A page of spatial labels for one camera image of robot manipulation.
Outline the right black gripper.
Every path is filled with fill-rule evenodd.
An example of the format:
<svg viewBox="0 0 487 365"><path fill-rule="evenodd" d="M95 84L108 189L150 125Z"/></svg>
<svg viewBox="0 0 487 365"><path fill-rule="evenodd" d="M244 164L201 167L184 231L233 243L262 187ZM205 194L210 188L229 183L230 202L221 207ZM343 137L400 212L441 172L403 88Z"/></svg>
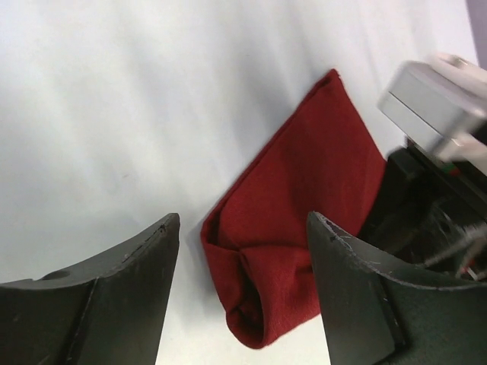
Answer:
<svg viewBox="0 0 487 365"><path fill-rule="evenodd" d="M486 175L470 162L435 163L418 148L388 158L359 237L409 264L486 280Z"/></svg>

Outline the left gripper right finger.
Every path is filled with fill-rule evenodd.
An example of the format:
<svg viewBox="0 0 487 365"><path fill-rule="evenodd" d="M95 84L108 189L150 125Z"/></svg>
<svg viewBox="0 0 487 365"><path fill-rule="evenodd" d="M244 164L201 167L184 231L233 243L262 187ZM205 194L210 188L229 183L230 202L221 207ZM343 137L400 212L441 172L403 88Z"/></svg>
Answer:
<svg viewBox="0 0 487 365"><path fill-rule="evenodd" d="M406 263L317 212L307 241L333 364L484 364L486 285Z"/></svg>

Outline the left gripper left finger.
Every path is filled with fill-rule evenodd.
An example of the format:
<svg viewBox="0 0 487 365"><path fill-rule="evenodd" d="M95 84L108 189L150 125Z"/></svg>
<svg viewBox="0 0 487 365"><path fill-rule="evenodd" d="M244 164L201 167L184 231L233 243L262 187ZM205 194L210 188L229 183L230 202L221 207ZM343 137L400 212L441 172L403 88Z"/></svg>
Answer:
<svg viewBox="0 0 487 365"><path fill-rule="evenodd" d="M41 279L1 285L3 364L153 364L180 246L171 213Z"/></svg>

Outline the dark red cloth napkin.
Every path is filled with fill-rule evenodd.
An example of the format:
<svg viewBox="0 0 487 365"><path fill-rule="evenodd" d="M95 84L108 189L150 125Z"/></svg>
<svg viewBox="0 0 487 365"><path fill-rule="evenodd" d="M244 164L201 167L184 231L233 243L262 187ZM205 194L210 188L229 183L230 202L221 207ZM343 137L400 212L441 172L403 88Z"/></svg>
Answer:
<svg viewBox="0 0 487 365"><path fill-rule="evenodd" d="M264 348L319 314L307 216L319 212L357 233L384 169L339 73L329 71L202 224L208 268L240 343Z"/></svg>

